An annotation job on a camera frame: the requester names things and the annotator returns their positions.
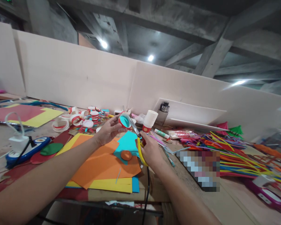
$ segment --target orange paper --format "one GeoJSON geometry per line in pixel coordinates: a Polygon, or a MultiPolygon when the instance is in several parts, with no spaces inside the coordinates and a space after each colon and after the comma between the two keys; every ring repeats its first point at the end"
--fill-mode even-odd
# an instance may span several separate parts
{"type": "MultiPolygon", "coordinates": [[[[80,136],[72,148],[90,139],[90,136],[80,136]]],[[[95,151],[86,162],[78,169],[72,180],[88,189],[94,180],[116,179],[121,169],[119,178],[130,178],[141,172],[136,156],[132,156],[128,165],[122,163],[113,152],[119,146],[119,138],[114,138],[108,144],[95,151]]]]}

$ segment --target right hand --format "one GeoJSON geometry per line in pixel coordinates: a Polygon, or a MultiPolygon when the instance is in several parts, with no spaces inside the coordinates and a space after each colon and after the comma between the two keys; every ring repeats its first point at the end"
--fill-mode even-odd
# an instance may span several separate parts
{"type": "Polygon", "coordinates": [[[164,160],[161,156],[158,142],[143,131],[141,131],[140,134],[146,141],[146,145],[143,148],[141,147],[141,153],[146,163],[152,168],[163,163],[164,160]]]}

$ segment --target white partition wall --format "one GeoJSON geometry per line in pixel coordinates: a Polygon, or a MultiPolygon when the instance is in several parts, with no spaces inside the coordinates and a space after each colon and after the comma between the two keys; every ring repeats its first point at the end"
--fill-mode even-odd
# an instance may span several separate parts
{"type": "Polygon", "coordinates": [[[17,57],[12,27],[0,22],[0,89],[19,96],[25,95],[24,82],[17,57]]]}
{"type": "Polygon", "coordinates": [[[247,140],[270,127],[269,120],[275,120],[275,112],[281,107],[279,95],[137,62],[129,108],[133,107],[136,114],[146,113],[154,109],[159,98],[226,110],[214,123],[228,121],[229,127],[242,125],[247,140]]]}
{"type": "Polygon", "coordinates": [[[27,96],[86,108],[127,107],[136,60],[14,30],[27,96]]]}

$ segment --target blue paper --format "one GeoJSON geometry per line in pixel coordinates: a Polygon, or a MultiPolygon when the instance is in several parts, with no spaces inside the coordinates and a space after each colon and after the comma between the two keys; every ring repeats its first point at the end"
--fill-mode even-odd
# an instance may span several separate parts
{"type": "Polygon", "coordinates": [[[138,176],[135,175],[132,177],[132,192],[139,193],[140,192],[140,183],[138,182],[138,176]]]}
{"type": "Polygon", "coordinates": [[[128,161],[122,159],[121,152],[122,151],[130,151],[133,156],[137,156],[138,158],[140,155],[138,154],[138,149],[136,147],[135,140],[137,139],[137,135],[128,131],[120,140],[118,140],[119,146],[114,151],[114,155],[118,157],[125,165],[128,165],[128,161]]]}

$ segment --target ceiling light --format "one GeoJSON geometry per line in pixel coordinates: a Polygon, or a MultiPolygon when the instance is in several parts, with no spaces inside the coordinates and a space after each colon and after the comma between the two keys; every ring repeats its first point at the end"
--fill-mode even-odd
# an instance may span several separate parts
{"type": "Polygon", "coordinates": [[[234,83],[233,86],[240,85],[240,84],[243,84],[245,82],[246,82],[246,80],[238,81],[238,82],[234,83]]]}
{"type": "Polygon", "coordinates": [[[153,59],[154,59],[154,56],[153,55],[150,55],[149,57],[148,57],[148,61],[153,61],[153,59]]]}
{"type": "Polygon", "coordinates": [[[101,41],[101,45],[105,49],[107,49],[107,47],[108,47],[108,44],[105,41],[101,41]]]}

